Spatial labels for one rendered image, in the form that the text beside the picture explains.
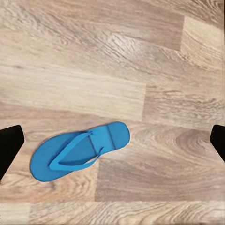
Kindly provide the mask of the sandal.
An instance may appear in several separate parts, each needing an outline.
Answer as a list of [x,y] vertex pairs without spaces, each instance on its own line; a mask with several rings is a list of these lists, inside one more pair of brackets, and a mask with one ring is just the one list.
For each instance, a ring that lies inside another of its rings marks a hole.
[[30,163],[32,176],[50,182],[93,165],[102,154],[128,145],[130,133],[123,122],[54,136],[35,151]]

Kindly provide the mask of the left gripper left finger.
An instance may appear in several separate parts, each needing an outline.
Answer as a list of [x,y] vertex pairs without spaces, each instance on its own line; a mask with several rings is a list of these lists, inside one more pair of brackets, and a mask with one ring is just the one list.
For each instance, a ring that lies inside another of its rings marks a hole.
[[0,181],[24,143],[20,125],[0,130]]

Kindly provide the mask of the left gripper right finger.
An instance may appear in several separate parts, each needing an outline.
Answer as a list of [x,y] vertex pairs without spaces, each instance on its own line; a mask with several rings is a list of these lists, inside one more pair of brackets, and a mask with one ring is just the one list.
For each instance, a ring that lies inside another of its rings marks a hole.
[[210,136],[210,142],[220,155],[220,157],[225,162],[225,127],[221,125],[214,125],[211,136]]

